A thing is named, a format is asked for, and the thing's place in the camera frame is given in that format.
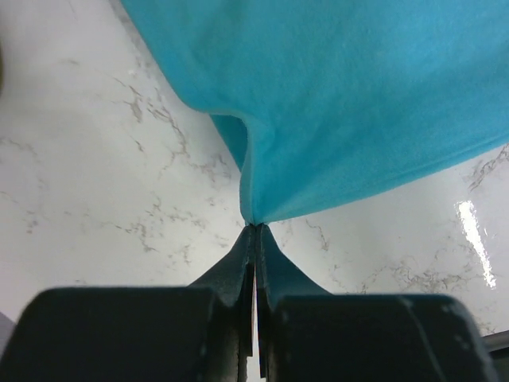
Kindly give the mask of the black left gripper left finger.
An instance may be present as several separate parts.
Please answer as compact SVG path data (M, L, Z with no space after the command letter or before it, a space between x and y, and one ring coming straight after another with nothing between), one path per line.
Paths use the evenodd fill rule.
M232 308L239 327L239 344L253 353L255 227L247 225L239 233L231 250L189 287L210 288L221 302Z

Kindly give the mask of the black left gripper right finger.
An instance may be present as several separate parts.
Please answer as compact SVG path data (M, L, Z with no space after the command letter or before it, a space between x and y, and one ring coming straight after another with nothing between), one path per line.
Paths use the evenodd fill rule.
M279 248L270 227L254 227L254 263L258 308L258 354L262 378L269 376L270 322L278 302L289 296L329 295Z

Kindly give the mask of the turquoise t shirt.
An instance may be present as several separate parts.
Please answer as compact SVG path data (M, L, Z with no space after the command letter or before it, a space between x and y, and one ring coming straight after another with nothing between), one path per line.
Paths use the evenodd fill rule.
M243 219L373 196L508 140L505 1L125 1L241 172Z

